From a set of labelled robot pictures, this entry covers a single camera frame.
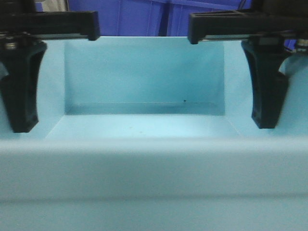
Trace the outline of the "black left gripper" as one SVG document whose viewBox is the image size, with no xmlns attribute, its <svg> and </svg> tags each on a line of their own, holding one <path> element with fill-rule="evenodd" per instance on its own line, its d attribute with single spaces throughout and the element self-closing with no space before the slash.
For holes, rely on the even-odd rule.
<svg viewBox="0 0 308 231">
<path fill-rule="evenodd" d="M 98 13 L 37 12 L 0 16 L 0 92 L 10 126 L 28 133 L 38 123 L 39 69 L 47 44 L 42 40 L 100 37 Z"/>
</svg>

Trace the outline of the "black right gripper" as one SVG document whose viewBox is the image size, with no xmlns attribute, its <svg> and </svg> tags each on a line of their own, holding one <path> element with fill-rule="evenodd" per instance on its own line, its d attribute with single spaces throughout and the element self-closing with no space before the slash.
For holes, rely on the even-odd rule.
<svg viewBox="0 0 308 231">
<path fill-rule="evenodd" d="M 259 129 L 273 129 L 289 87 L 289 78 L 280 71 L 292 55 L 284 39 L 296 39 L 307 31 L 307 16 L 270 15 L 246 9 L 192 13 L 187 38 L 191 44 L 247 39 L 241 46 L 252 83 L 252 119 Z"/>
</svg>

